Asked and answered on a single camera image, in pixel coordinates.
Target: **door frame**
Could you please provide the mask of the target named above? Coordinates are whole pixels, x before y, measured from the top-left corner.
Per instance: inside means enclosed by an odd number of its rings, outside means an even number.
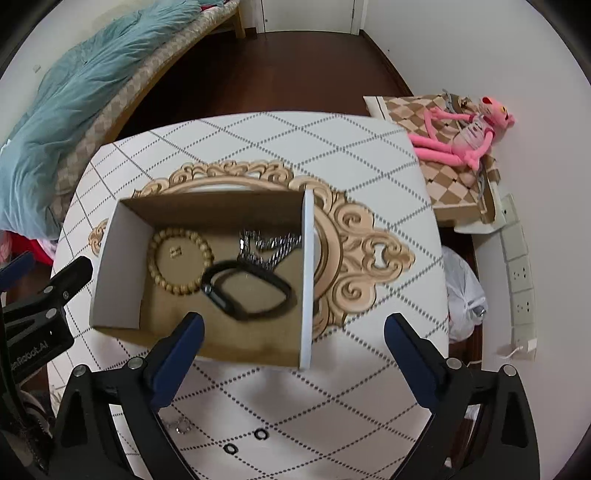
[[[361,29],[361,21],[363,17],[363,9],[368,0],[353,0],[353,17],[351,18],[352,35],[359,35]],[[257,33],[265,33],[265,9],[262,6],[263,0],[252,0],[254,4],[254,17]]]

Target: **bed leg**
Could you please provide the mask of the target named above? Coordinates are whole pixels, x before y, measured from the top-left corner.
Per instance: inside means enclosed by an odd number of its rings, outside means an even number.
[[[234,33],[236,34],[236,38],[246,38],[244,26],[242,25],[242,16],[240,10],[240,6],[238,6],[236,13],[232,17],[232,23],[234,24]]]

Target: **pink panther plush toy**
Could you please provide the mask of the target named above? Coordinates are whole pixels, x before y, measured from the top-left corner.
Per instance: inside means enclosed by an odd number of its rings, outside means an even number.
[[[480,112],[472,115],[448,113],[439,107],[425,109],[425,128],[430,138],[408,134],[415,146],[417,157],[421,160],[445,163],[451,167],[466,164],[472,170],[478,170],[481,156],[488,151],[495,138],[495,128],[505,130],[515,122],[513,115],[508,113],[507,109],[494,98],[483,97],[478,109]],[[446,144],[437,140],[437,132],[431,124],[431,118],[470,123],[462,128],[449,144]]]

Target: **door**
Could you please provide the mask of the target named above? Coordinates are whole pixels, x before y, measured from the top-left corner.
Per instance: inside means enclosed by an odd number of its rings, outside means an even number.
[[[317,30],[351,33],[355,0],[259,0],[266,32]]]

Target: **teal blanket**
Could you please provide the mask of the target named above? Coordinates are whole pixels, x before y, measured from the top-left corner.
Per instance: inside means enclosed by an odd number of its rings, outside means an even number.
[[[0,230],[57,239],[49,205],[58,162],[83,138],[142,61],[216,0],[156,3],[110,23],[44,76],[37,97],[0,154]]]

